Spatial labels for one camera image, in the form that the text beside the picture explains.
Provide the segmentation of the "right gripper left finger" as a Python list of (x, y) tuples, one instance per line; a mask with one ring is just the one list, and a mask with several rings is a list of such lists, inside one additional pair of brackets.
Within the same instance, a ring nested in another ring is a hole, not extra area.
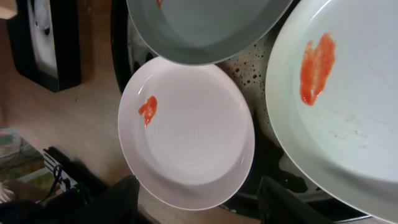
[(138, 216), (138, 195), (138, 180), (134, 175), (126, 176), (88, 205), (64, 218), (62, 223), (135, 223)]

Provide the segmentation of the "grey-blue plate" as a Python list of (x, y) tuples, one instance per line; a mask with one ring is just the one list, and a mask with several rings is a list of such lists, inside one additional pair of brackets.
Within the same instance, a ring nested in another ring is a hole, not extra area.
[(157, 55), (184, 65), (233, 57), (264, 37), (292, 0), (127, 0), (132, 23)]

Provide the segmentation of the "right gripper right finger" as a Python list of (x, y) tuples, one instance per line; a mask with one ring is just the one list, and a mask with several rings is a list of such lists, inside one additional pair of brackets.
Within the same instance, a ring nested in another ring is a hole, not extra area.
[(333, 224), (268, 176), (261, 179), (257, 200), (262, 224)]

